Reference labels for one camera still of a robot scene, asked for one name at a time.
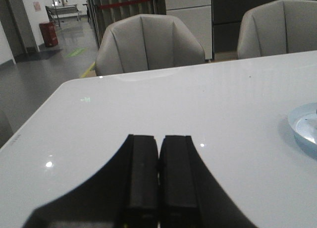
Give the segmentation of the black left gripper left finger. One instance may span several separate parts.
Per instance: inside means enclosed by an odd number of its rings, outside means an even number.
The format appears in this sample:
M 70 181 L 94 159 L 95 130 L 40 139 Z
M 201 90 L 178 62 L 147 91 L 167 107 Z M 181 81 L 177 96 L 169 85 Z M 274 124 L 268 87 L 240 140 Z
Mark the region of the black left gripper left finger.
M 33 211 L 26 228 L 156 228 L 158 149 L 128 135 L 113 157 L 72 191 Z

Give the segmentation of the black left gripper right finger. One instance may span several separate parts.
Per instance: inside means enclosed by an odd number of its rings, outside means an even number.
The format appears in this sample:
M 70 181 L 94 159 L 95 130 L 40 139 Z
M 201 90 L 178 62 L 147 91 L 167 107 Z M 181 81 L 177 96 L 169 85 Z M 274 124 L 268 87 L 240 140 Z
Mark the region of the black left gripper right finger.
M 254 228 L 199 156 L 191 136 L 169 135 L 159 155 L 162 228 Z

